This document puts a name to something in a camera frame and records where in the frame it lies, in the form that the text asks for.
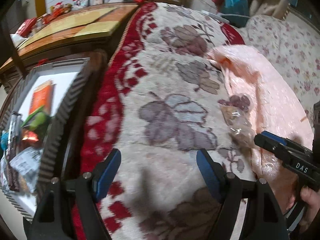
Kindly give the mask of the person's right hand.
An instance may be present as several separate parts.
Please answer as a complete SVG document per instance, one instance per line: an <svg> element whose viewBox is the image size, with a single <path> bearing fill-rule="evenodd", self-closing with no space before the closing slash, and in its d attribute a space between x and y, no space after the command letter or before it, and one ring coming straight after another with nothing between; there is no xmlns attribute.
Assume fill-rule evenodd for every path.
<svg viewBox="0 0 320 240"><path fill-rule="evenodd" d="M319 211L320 195L319 191L316 192L309 187L304 186L301 189L300 197L307 204L307 210L299 223L300 233L303 233L311 225Z"/></svg>

